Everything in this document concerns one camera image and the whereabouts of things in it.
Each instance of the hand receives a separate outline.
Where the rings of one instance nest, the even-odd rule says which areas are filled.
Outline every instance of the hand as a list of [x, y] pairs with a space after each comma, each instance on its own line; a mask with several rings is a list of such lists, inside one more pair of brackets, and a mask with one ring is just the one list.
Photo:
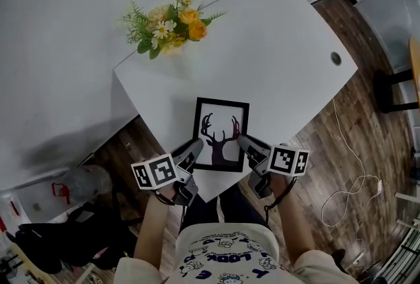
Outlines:
[[173, 183], [169, 184], [169, 185], [166, 185], [162, 188], [158, 188], [157, 190], [161, 195], [163, 195], [164, 197], [166, 197], [169, 200], [172, 200], [172, 198], [175, 195], [175, 189], [173, 187]]
[[286, 177], [278, 173], [270, 173], [270, 189], [273, 191], [274, 197], [279, 197], [287, 188]]

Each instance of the flower arrangement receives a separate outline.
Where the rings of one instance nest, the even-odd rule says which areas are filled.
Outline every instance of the flower arrangement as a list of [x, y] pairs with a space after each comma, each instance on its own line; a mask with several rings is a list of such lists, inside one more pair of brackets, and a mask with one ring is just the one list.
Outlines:
[[188, 40], [199, 41], [207, 35], [207, 26], [224, 12], [202, 18], [203, 5], [193, 9], [193, 0], [174, 0], [145, 15], [136, 3], [122, 21], [128, 26], [127, 42], [136, 43], [138, 53], [149, 52], [152, 60], [160, 53], [174, 54]]

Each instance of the green leaves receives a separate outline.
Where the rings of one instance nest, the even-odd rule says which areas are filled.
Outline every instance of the green leaves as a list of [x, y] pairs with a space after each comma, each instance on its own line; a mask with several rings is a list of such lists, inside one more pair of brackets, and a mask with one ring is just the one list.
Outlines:
[[213, 20], [215, 20], [216, 18], [219, 18], [220, 16], [223, 16], [224, 14], [226, 14], [226, 13], [225, 12], [218, 12], [216, 14], [212, 14], [209, 18], [202, 18], [201, 21], [205, 25], [209, 25]]
[[159, 55], [159, 53], [160, 53], [160, 47], [158, 47], [157, 49], [151, 49], [149, 52], [149, 59], [153, 60]]
[[211, 19], [210, 18], [204, 18], [201, 20], [205, 25], [209, 25], [211, 23]]
[[173, 5], [169, 5], [168, 12], [167, 12], [167, 20], [172, 20], [173, 22], [178, 22], [178, 12], [175, 10]]
[[123, 16], [121, 21], [127, 25], [129, 30], [127, 34], [127, 42], [129, 44], [137, 44], [144, 39], [145, 35], [149, 34], [147, 30], [148, 18], [135, 2], [131, 1], [130, 4], [131, 11]]
[[137, 46], [137, 52], [140, 54], [146, 53], [152, 48], [152, 41], [150, 39], [142, 39]]
[[188, 25], [182, 22], [177, 22], [177, 26], [175, 26], [175, 28], [173, 29], [173, 31], [179, 35], [182, 35], [183, 33], [187, 32], [187, 30], [188, 30]]

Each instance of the cartoon print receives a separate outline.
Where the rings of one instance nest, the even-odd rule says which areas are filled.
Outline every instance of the cartoon print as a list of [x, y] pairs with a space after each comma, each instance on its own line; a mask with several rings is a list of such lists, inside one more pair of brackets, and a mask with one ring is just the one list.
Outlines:
[[202, 270], [197, 276], [196, 279], [207, 279], [209, 277], [211, 277], [212, 273], [210, 271], [207, 270]]
[[237, 239], [239, 236], [239, 238], [241, 238], [242, 240], [240, 240], [241, 242], [246, 242], [249, 243], [251, 242], [255, 242], [254, 240], [250, 239], [246, 234], [241, 233], [241, 232], [234, 232], [234, 233], [226, 233], [226, 234], [212, 234], [212, 235], [207, 235], [202, 237], [201, 239], [192, 242], [191, 244], [193, 245], [194, 243], [199, 243], [202, 242], [203, 245], [206, 245], [208, 243], [214, 243], [215, 239], [219, 240], [220, 238], [231, 238], [233, 240]]
[[277, 269], [277, 264], [271, 257], [262, 257], [259, 259], [259, 263], [265, 270]]
[[255, 251], [255, 252], [257, 252], [257, 251], [264, 251], [263, 248], [261, 248], [259, 245], [256, 245], [254, 243], [248, 244], [247, 245], [247, 248], [250, 249], [250, 250], [252, 250], [252, 251]]
[[233, 244], [234, 244], [234, 240], [237, 239], [237, 237], [235, 237], [234, 239], [227, 239], [227, 238], [221, 238], [218, 239], [219, 241], [219, 246], [222, 248], [230, 248]]
[[267, 270], [262, 271], [260, 269], [252, 269], [252, 272], [257, 275], [257, 278], [261, 278], [261, 277], [265, 276], [266, 274], [270, 273]]
[[219, 276], [220, 283], [222, 284], [242, 284], [238, 275], [235, 274], [221, 274]]
[[180, 266], [179, 268], [181, 270], [182, 276], [185, 277], [190, 270], [196, 270], [202, 267], [204, 267], [204, 264], [201, 262], [188, 262], [185, 264], [185, 266]]
[[190, 250], [191, 256], [187, 256], [186, 258], [184, 258], [184, 263], [188, 263], [191, 260], [195, 260], [196, 256], [201, 255], [203, 253], [206, 253], [207, 249], [208, 249], [208, 247], [191, 249]]
[[195, 248], [189, 250], [192, 256], [198, 256], [207, 252], [208, 247]]
[[216, 253], [208, 253], [206, 254], [207, 257], [207, 261], [213, 261], [213, 262], [218, 262], [218, 263], [236, 263], [239, 262], [240, 260], [246, 260], [249, 261], [251, 260], [251, 251], [246, 251], [242, 254], [234, 254], [234, 253], [229, 253], [229, 254], [216, 254]]

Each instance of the white table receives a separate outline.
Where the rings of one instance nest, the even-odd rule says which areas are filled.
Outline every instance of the white table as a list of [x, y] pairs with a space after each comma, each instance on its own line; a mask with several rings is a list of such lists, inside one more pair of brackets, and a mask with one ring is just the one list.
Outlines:
[[[184, 56], [133, 54], [115, 68], [135, 108], [167, 152], [191, 139], [196, 98], [248, 102], [248, 134], [289, 140], [357, 70], [338, 37], [306, 0], [220, 0], [212, 22]], [[331, 52], [340, 54], [336, 66]], [[214, 198], [250, 172], [194, 171], [199, 194]]]

